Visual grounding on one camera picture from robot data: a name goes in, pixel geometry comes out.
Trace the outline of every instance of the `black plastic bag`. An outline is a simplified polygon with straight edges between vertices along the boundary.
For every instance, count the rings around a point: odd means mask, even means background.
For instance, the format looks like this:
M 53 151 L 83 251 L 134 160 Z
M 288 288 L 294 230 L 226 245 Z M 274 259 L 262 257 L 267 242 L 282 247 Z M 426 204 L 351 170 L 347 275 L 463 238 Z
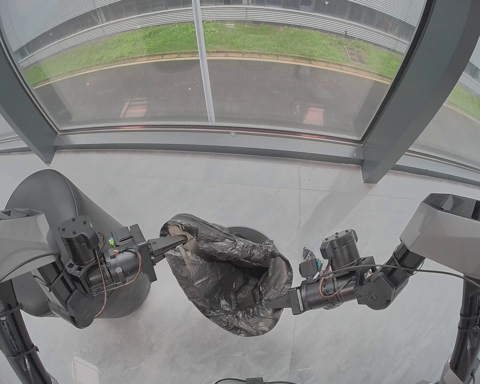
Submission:
M 282 309 L 265 303 L 287 294 L 293 273 L 271 241 L 257 244 L 189 214 L 165 223 L 160 236 L 168 235 L 189 239 L 165 256 L 183 292 L 205 317 L 239 336 L 273 329 Z

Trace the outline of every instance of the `gray metal frame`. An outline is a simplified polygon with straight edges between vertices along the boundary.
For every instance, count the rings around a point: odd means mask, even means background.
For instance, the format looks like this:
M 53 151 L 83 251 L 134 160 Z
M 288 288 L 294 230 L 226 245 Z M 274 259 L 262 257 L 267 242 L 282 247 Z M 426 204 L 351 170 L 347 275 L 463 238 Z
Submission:
M 30 148 L 44 162 L 57 149 L 160 149 L 287 157 L 361 165 L 364 181 L 378 182 L 389 170 L 429 175 L 480 186 L 480 170 L 444 159 L 408 153 L 411 144 L 445 101 L 462 74 L 480 35 L 477 0 L 427 0 L 413 41 L 394 81 L 361 141 L 262 131 L 214 124 L 200 2 L 194 0 L 206 127 L 115 127 L 59 132 L 33 95 L 2 39 L 0 113 L 21 140 L 0 142 L 0 154 Z
M 465 69 L 480 36 L 480 2 L 427 0 L 419 26 L 366 132 L 362 175 L 377 183 L 423 132 Z

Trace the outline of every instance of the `floor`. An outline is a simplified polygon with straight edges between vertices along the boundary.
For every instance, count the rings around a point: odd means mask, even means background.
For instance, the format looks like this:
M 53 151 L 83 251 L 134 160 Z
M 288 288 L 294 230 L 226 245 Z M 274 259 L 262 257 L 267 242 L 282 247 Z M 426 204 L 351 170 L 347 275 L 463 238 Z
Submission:
M 252 156 L 160 151 L 60 151 L 51 165 L 125 225 L 147 238 L 176 213 L 226 226 L 249 226 L 274 240 L 300 282 L 301 249 L 353 228 L 362 255 L 383 263 L 430 192 L 480 199 L 480 189 L 390 172 L 377 185 L 360 168 Z M 33 154 L 0 156 L 0 206 L 27 175 L 45 165 Z M 445 269 L 427 261 L 427 268 Z M 353 302 L 300 316 L 284 311 L 254 338 L 234 336 L 188 302 L 167 265 L 144 304 L 121 319 L 79 330 L 56 318 L 24 315 L 47 370 L 74 383 L 75 356 L 98 369 L 100 384 L 213 384 L 262 376 L 296 383 L 413 383 L 438 380 L 456 336 L 462 282 L 417 274 L 384 311 Z M 3 382 L 16 384 L 0 356 Z

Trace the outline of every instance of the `wire connector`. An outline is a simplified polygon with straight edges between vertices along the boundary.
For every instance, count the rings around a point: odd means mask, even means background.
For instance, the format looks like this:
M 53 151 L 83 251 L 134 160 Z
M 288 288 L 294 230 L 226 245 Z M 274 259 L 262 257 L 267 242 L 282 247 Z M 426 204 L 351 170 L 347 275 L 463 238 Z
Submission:
M 247 377 L 246 384 L 265 384 L 263 377 Z

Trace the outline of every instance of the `white label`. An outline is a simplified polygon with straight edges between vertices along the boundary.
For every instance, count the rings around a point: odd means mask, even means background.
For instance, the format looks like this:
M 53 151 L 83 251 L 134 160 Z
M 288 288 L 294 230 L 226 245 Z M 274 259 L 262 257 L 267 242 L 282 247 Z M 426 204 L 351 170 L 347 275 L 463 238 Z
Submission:
M 300 312 L 303 312 L 303 304 L 301 302 L 301 296 L 300 296 L 300 290 L 299 289 L 297 289 L 297 296 L 299 298 Z

